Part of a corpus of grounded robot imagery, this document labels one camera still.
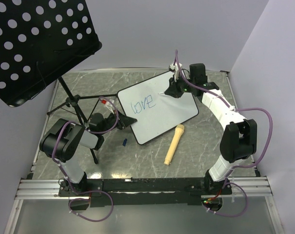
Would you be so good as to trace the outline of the white whiteboard black frame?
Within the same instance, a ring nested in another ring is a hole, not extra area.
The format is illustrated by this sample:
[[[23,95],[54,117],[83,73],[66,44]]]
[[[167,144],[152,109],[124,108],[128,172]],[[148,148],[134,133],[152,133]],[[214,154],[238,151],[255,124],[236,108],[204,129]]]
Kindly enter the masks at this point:
[[[175,128],[199,114],[194,97],[190,93],[180,98],[159,95],[169,87],[170,71],[138,82],[118,91],[120,105],[128,117],[138,121],[131,130],[139,145]]]

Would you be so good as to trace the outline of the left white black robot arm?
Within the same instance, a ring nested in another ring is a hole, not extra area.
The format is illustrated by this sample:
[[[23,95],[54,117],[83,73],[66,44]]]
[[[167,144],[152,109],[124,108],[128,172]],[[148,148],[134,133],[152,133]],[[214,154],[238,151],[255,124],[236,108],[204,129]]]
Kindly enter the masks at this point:
[[[77,147],[97,151],[104,143],[104,133],[115,128],[123,130],[137,121],[119,111],[106,118],[100,113],[91,115],[89,127],[60,118],[41,139],[39,149],[57,164],[65,185],[81,196],[87,192],[88,184],[86,172],[74,158]]]

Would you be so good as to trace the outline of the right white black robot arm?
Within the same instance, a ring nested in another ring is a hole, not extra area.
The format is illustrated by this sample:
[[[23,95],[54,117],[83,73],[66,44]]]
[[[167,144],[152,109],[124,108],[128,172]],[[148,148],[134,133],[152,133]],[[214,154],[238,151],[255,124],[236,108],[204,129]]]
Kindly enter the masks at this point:
[[[190,65],[189,76],[179,62],[169,66],[173,76],[164,94],[180,98],[185,93],[197,97],[215,116],[223,128],[220,142],[220,156],[206,172],[204,188],[209,194],[217,193],[230,171],[256,152],[257,123],[246,119],[231,105],[215,82],[209,82],[203,63]]]

